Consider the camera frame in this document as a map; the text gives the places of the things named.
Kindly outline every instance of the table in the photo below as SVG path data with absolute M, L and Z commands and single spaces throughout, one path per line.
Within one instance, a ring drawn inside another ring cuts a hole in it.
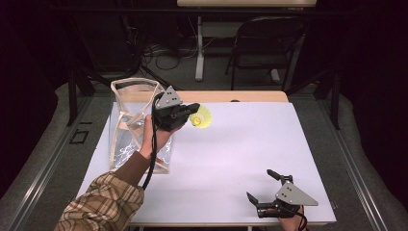
M 277 224 L 276 218 L 258 218 L 246 198 L 250 192 L 260 202 L 274 199 L 281 184 L 267 175 L 268 168 L 293 175 L 294 183 L 319 202 L 317 207 L 306 207 L 310 224 L 336 221 L 294 107 L 284 92 L 178 93 L 185 104 L 199 102 L 208 107 L 213 122 L 206 129 L 186 124 L 174 135 L 169 172 L 152 176 L 132 226 Z M 78 195 L 107 170 L 109 120 Z
M 233 8 L 311 8 L 316 5 L 317 0 L 177 0 L 177 6 L 190 8 L 206 8 L 206 7 L 233 7 Z M 225 38 L 233 37 L 241 25 L 241 23 L 221 23 L 218 24 L 222 31 L 222 36 Z M 216 27 L 215 23 L 211 23 L 209 27 Z M 200 82 L 203 80 L 204 71 L 204 53 L 203 53 L 203 37 L 213 37 L 213 33 L 203 32 L 203 22 L 201 16 L 197 21 L 197 66 L 195 70 L 195 80 Z

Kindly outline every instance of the yellow object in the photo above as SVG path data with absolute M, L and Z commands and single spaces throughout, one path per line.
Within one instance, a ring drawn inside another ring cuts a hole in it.
M 198 128 L 208 127 L 212 119 L 210 110 L 203 105 L 200 105 L 196 113 L 190 115 L 192 125 Z

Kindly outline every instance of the plaid shirt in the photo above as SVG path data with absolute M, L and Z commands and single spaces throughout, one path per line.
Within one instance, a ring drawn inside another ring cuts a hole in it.
M 140 208 L 144 190 L 107 172 L 69 203 L 56 230 L 123 230 Z

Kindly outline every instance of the hand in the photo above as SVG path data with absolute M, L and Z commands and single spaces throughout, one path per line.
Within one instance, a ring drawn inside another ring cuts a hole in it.
M 156 143 L 157 151 L 160 151 L 168 142 L 168 139 L 183 127 L 177 127 L 174 130 L 168 132 L 162 129 L 156 131 Z M 151 158 L 152 153 L 152 142 L 153 142 L 153 125 L 152 125 L 152 116 L 147 115 L 144 119 L 144 130 L 143 130 L 143 143 L 141 144 L 140 154 L 146 158 Z
M 303 206 L 300 206 L 298 213 L 303 214 Z M 299 228 L 302 217 L 295 215 L 293 218 L 278 218 L 285 231 L 295 231 Z

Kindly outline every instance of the wire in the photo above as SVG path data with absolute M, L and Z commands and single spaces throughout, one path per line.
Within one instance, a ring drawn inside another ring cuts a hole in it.
M 160 54 L 160 55 L 158 55 L 158 56 L 156 57 L 155 65 L 156 65 L 156 67 L 158 67 L 159 69 L 161 69 L 161 70 L 171 70 L 171 69 L 174 69 L 175 67 L 177 67 L 178 64 L 180 63 L 180 57 L 179 57 L 179 55 L 178 55 L 177 53 L 170 53 L 170 54 L 168 54 L 167 56 L 168 56 L 168 57 L 174 57 L 174 58 L 177 60 L 176 64 L 175 64 L 174 66 L 171 66 L 171 67 L 168 67 L 168 68 L 160 67 L 160 66 L 159 66 L 159 57 L 162 57 L 162 56 L 164 56 L 164 55 L 166 55 L 166 54 Z
M 301 205 L 300 207 L 302 208 L 302 211 L 303 211 L 303 213 L 304 213 L 304 206 Z M 287 208 L 285 208 L 285 207 L 283 207 L 283 206 L 281 207 L 281 209 L 282 209 L 282 210 L 285 210 L 286 212 L 291 213 L 291 214 L 293 214 L 293 215 L 295 215 L 295 216 L 298 215 L 298 216 L 301 217 L 299 226 L 297 227 L 297 230 L 298 230 L 298 231 L 302 231 L 302 230 L 304 230 L 304 229 L 306 228 L 306 226 L 307 226 L 306 216 L 304 216 L 303 214 L 301 214 L 301 213 L 299 213 L 299 212 L 294 212 L 294 211 L 292 211 L 292 210 L 289 210 L 289 209 L 287 209 Z
M 159 100 L 159 97 L 161 97 L 163 94 L 157 94 L 154 99 L 153 99 L 153 103 L 152 103 L 152 128 L 153 128 L 153 136 L 152 136 L 152 157 L 150 159 L 150 167 L 149 170 L 147 172 L 147 176 L 146 179 L 144 180 L 143 183 L 143 189 L 146 190 L 147 185 L 150 182 L 150 179 L 153 175 L 153 170 L 154 170 L 154 166 L 156 165 L 156 158 L 157 158 L 157 137 L 156 137 L 156 132 L 157 132 L 157 128 L 159 126 L 156 126 L 156 119 L 154 118 L 154 113 L 153 111 L 155 110 L 154 106 L 156 105 L 156 102 Z
M 195 49 L 194 49 L 194 52 L 193 52 L 191 55 L 189 55 L 188 57 L 185 57 L 185 58 L 191 58 L 191 57 L 193 57 L 193 56 L 195 55 L 195 53 L 197 53 L 197 51 L 198 51 L 198 35 L 197 35 L 197 33 L 195 32 L 194 27 L 192 26 L 192 23 L 191 23 L 191 20 L 190 20 L 189 17 L 188 17 L 188 19 L 189 19 L 189 23 L 190 23 L 191 30 L 192 30 L 192 32 L 194 33 Z

